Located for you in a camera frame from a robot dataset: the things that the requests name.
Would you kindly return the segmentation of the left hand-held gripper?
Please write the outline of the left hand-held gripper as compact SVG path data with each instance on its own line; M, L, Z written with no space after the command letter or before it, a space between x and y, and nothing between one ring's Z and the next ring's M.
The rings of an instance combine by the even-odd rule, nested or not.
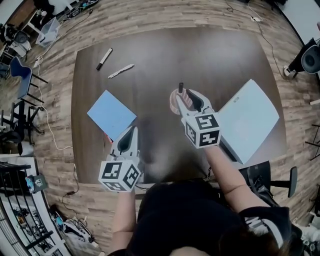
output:
M101 162L98 181L112 192L131 192L144 179L139 164L139 130L132 125L113 142L111 153Z

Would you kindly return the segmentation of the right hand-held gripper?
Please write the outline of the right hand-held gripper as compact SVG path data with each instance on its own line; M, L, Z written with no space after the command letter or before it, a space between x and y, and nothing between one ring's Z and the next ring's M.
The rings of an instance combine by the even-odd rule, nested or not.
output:
M192 102L189 108L180 95L175 96L186 137L196 149L218 146L221 128L210 100L193 89L187 89L186 94Z

